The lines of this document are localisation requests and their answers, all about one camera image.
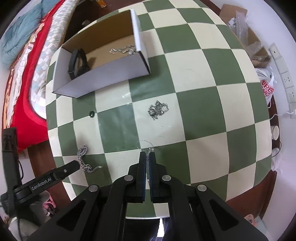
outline mug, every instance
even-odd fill
[[[271,131],[271,139],[277,140],[279,137],[279,127],[278,126],[270,126]]]

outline blue quilt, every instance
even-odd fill
[[[1,43],[1,60],[9,68],[32,33],[37,29],[42,18],[59,0],[42,0],[33,9],[19,17],[6,31]]]

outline red blanket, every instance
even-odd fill
[[[64,1],[65,0],[60,0],[43,18],[42,23],[44,23],[44,26],[37,34],[34,47],[28,56],[28,61],[24,69],[20,95],[14,106],[14,114],[10,125],[10,127],[17,128],[17,144],[19,151],[48,140],[46,120],[37,115],[32,109],[29,95],[36,64],[52,23],[52,16]]]

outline cardboard box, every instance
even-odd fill
[[[244,9],[244,8],[241,8],[241,7],[238,7],[238,6],[223,4],[221,12],[219,14],[219,17],[223,20],[223,22],[228,24],[230,19],[235,18],[236,11],[242,12],[245,16],[247,15],[247,12],[248,12],[247,9]],[[256,41],[260,42],[260,40],[258,39],[256,34],[253,32],[253,30],[250,27],[248,27],[248,42],[249,42],[249,45],[253,44]],[[267,57],[268,52],[263,47],[258,53],[255,54],[255,56]],[[251,60],[251,61],[252,61],[253,66],[255,68],[265,68],[269,63],[269,61],[265,61],[265,62],[259,62],[257,60]]]
[[[111,54],[110,49],[134,45],[136,53]],[[90,71],[71,80],[71,53],[83,49]],[[78,98],[97,89],[150,73],[136,12],[127,10],[90,25],[60,48],[53,75],[53,93]]]

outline wooden floor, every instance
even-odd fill
[[[210,0],[201,1],[204,2],[209,8],[211,8],[216,14],[220,13],[220,9],[215,6]],[[82,4],[78,5],[69,23],[65,40],[69,39],[80,29],[82,29],[82,22],[84,20],[90,20],[92,22],[116,9],[140,1],[105,0],[105,2],[107,4],[107,7],[105,8],[100,8],[95,1],[89,0],[86,0]],[[275,104],[272,111],[276,113]],[[273,119],[273,122],[275,124],[277,123],[278,125],[277,116]],[[28,152],[36,177],[56,167],[48,141],[28,148]],[[260,217],[262,218],[271,198],[275,178],[276,172],[270,171],[260,184],[250,189],[249,191],[227,201],[227,203],[242,216],[246,216],[251,213],[255,217],[260,215]],[[70,202],[62,183],[59,183],[50,188],[49,192],[51,193],[59,208],[66,206]]]

